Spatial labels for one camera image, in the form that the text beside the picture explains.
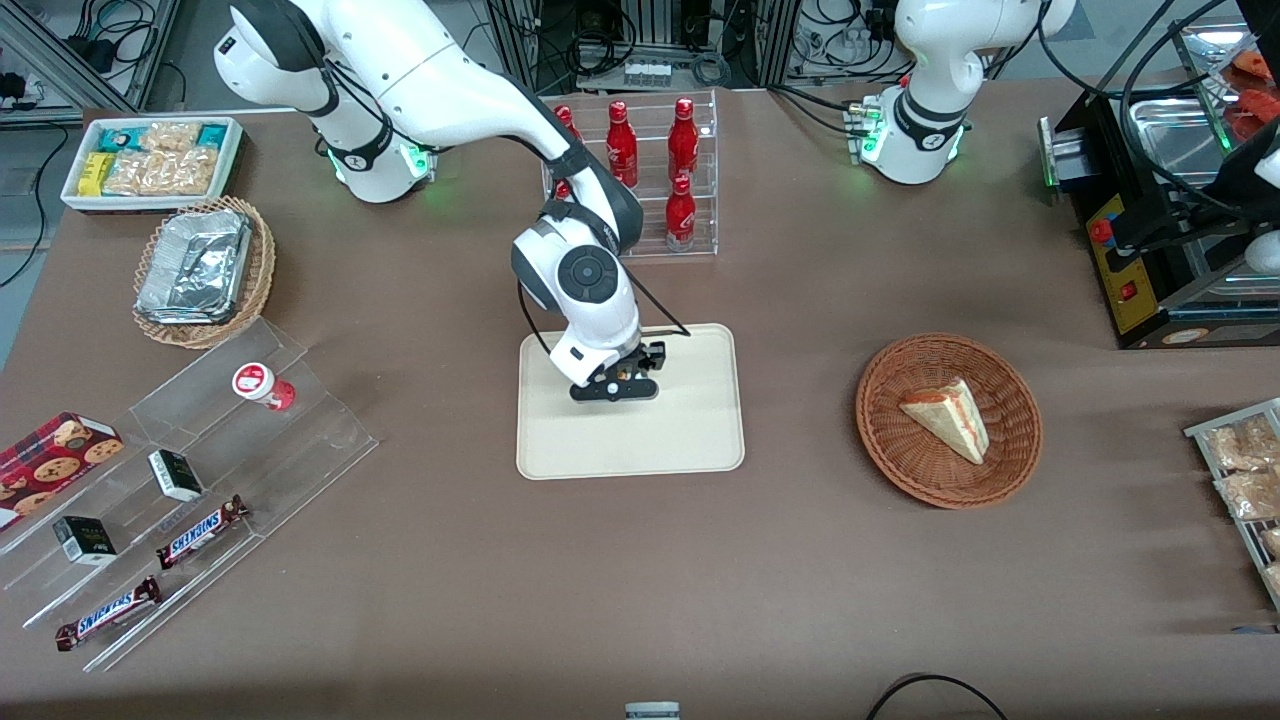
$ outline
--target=wicker basket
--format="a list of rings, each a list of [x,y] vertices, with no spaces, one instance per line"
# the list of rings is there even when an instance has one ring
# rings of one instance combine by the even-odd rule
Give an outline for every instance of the wicker basket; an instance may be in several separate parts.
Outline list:
[[[964,378],[991,447],[974,465],[904,413],[911,392]],[[1039,409],[1009,363],[954,334],[920,334],[882,350],[863,373],[858,432],[872,460],[897,487],[938,507],[968,509],[1009,498],[1036,471],[1043,448]]]
[[[191,208],[178,210],[178,215],[187,213],[211,213],[215,210],[236,210],[243,213],[253,222],[253,236],[250,240],[250,258],[244,266],[244,281],[241,286],[239,310],[224,325],[161,325],[151,323],[133,311],[133,319],[147,333],[151,340],[166,345],[178,345],[188,350],[207,350],[219,342],[239,333],[248,327],[266,305],[266,296],[271,292],[271,273],[275,270],[275,240],[271,237],[271,228],[262,222],[262,215],[252,205],[236,197],[220,197],[211,202],[201,202]],[[142,252],[142,261],[133,274],[133,291],[142,290],[142,282],[151,268],[151,255],[155,252],[156,241],[160,237],[160,228],[151,233],[151,241]]]

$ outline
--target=robotic arm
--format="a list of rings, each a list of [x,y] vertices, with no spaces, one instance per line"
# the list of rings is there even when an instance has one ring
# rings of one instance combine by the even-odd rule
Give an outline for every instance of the robotic arm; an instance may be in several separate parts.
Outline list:
[[[916,64],[905,88],[865,99],[861,161],[904,184],[938,177],[984,79],[977,50],[1018,45],[1041,22],[1056,35],[1074,9],[1075,0],[901,0],[895,32]]]
[[[434,147],[508,137],[567,179],[571,200],[544,205],[516,238],[512,269],[539,306],[568,319],[550,359],[575,400],[657,395],[648,374],[664,347],[641,342],[617,258],[640,238],[640,204],[541,101],[472,63],[421,0],[234,0],[232,17],[214,53],[223,79],[247,100],[306,113],[362,200],[420,182],[397,137]]]

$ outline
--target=brown table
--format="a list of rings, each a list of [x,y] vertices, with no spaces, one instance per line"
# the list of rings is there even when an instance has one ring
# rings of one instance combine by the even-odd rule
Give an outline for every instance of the brown table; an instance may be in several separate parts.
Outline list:
[[[0,601],[0,715],[585,720],[671,698],[690,720],[844,719],[928,670],[1024,720],[1272,716],[1280,638],[1226,630],[1274,616],[1180,429],[1280,395],[1275,354],[1114,350],[1083,234],[1039,182],[1036,119],[1074,97],[992,83],[954,167],[897,187],[773,96],[722,92],[722,252],[636,272],[736,331],[746,461],[549,483],[515,468],[508,252],[535,160],[463,147],[452,179],[374,208],[305,118],[244,117],[236,190],[279,242],[266,315],[383,445],[108,674]],[[113,418],[193,360],[128,313],[155,223],[67,214],[0,437]],[[1004,506],[922,506],[855,439],[860,369],[925,331],[989,345],[1037,393],[1044,457]],[[884,717],[977,707],[909,696]]]

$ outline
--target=coca-cola bottle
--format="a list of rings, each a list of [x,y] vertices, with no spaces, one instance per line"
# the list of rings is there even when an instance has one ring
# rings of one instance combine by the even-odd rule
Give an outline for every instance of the coca-cola bottle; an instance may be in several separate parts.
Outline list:
[[[640,182],[636,131],[627,120],[627,104],[621,100],[609,102],[609,135],[604,146],[609,150],[609,172],[622,184],[635,187]]]
[[[667,199],[667,247],[685,252],[694,246],[694,213],[698,205],[689,193],[689,176],[681,174],[671,183]]]
[[[698,126],[694,124],[694,101],[689,97],[676,100],[676,122],[667,136],[667,176],[675,182],[681,173],[694,177],[698,169]]]
[[[561,123],[568,128],[573,137],[582,140],[582,133],[577,132],[577,127],[573,126],[573,110],[568,105],[557,105],[556,117],[559,118]],[[556,181],[556,200],[564,200],[570,196],[571,188],[568,181]]]
[[[573,124],[573,110],[570,110],[568,105],[557,105],[556,117],[573,133],[573,137],[582,140],[582,133],[577,132],[577,127]]]

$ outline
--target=green led light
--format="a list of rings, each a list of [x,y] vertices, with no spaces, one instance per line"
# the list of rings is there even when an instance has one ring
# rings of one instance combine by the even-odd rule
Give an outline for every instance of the green led light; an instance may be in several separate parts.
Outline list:
[[[347,176],[342,174],[342,165],[338,164],[338,159],[333,156],[333,150],[329,151],[329,161],[333,163],[333,172],[338,176],[338,182],[347,184]]]
[[[421,147],[401,145],[401,156],[404,158],[404,164],[408,165],[408,172],[413,173],[415,178],[421,178],[431,172],[431,159]]]
[[[964,137],[964,126],[960,126],[960,128],[956,129],[956,138],[951,142],[951,154],[947,155],[947,163],[950,163],[951,160],[955,160],[956,155],[960,154],[960,138],[961,137]]]

